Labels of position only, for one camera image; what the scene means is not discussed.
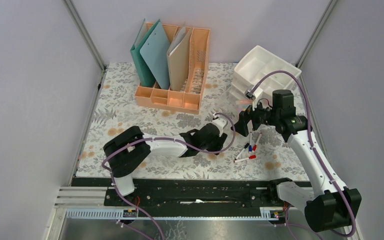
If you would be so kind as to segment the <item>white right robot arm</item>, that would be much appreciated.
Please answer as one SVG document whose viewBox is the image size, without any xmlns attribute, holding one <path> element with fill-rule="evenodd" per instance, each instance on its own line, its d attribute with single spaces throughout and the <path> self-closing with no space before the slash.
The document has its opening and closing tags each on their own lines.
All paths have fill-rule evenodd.
<svg viewBox="0 0 384 240">
<path fill-rule="evenodd" d="M 313 192 L 299 187 L 287 178 L 271 181 L 267 201 L 273 206 L 287 202 L 300 210 L 314 232 L 335 231 L 351 227 L 350 237 L 356 231 L 356 215 L 362 196 L 350 189 L 338 177 L 323 155 L 315 134 L 304 115 L 297 115 L 294 95 L 290 90 L 278 89 L 272 93 L 272 105 L 261 102 L 249 105 L 238 115 L 234 129 L 240 135 L 249 135 L 248 123 L 256 131 L 261 125 L 273 126 L 301 162 Z"/>
</svg>

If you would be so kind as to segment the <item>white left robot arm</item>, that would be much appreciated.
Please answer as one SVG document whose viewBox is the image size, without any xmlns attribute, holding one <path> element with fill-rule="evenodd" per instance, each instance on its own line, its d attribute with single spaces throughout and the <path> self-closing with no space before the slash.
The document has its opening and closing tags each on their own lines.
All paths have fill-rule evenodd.
<svg viewBox="0 0 384 240">
<path fill-rule="evenodd" d="M 134 202 L 132 173 L 147 157 L 187 158 L 198 153 L 219 154 L 228 136 L 224 133 L 226 126 L 226 120 L 217 118 L 201 129 L 172 137 L 145 134 L 139 126 L 132 126 L 108 141 L 103 151 L 117 189 L 116 199 L 124 206 Z"/>
</svg>

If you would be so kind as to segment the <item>white plastic drawer unit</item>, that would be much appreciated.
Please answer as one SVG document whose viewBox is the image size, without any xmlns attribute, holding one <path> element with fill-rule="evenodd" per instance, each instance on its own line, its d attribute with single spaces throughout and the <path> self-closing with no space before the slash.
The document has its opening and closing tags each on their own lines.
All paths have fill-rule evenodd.
<svg viewBox="0 0 384 240">
<path fill-rule="evenodd" d="M 245 96 L 249 86 L 254 86 L 267 74 L 274 71 L 286 71 L 298 78 L 302 71 L 288 63 L 265 48 L 257 45 L 250 50 L 236 65 L 233 70 L 233 79 L 230 88 L 226 92 L 227 99 L 239 112 L 245 110 L 251 104 L 238 104 L 240 100 L 250 100 Z M 259 86 L 263 89 L 261 103 L 264 107 L 273 104 L 272 93 L 274 90 L 291 90 L 295 81 L 284 73 L 269 76 Z"/>
</svg>

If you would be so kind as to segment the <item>light blue folder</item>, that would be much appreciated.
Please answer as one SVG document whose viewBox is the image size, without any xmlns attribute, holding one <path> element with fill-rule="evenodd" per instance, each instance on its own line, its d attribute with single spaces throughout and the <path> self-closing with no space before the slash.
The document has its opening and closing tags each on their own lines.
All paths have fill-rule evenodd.
<svg viewBox="0 0 384 240">
<path fill-rule="evenodd" d="M 157 20 L 141 41 L 139 50 L 144 61 L 140 83 L 143 87 L 153 87 L 158 83 L 163 90 L 170 88 L 167 52 L 170 42 L 160 20 Z"/>
</svg>

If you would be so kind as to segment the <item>green folder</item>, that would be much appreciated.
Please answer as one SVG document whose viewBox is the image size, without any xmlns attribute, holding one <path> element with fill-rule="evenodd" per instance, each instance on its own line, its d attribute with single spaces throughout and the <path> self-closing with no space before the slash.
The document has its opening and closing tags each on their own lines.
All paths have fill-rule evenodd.
<svg viewBox="0 0 384 240">
<path fill-rule="evenodd" d="M 159 49 L 158 44 L 156 43 L 156 37 L 153 36 L 153 34 L 160 22 L 161 20 L 158 19 L 151 28 L 148 28 L 146 19 L 144 18 L 134 44 L 130 49 L 130 54 L 142 87 L 151 88 L 156 82 L 156 79 L 148 66 L 148 62 L 152 60 L 152 57 L 157 55 L 157 50 Z"/>
</svg>

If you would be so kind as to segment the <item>tan kraft folder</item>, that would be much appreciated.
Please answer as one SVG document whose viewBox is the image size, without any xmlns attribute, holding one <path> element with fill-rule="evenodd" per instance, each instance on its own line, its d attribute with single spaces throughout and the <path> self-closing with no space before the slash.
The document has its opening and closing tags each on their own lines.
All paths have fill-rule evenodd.
<svg viewBox="0 0 384 240">
<path fill-rule="evenodd" d="M 170 90 L 180 91 L 189 74 L 190 39 L 193 29 L 182 25 L 167 51 Z"/>
</svg>

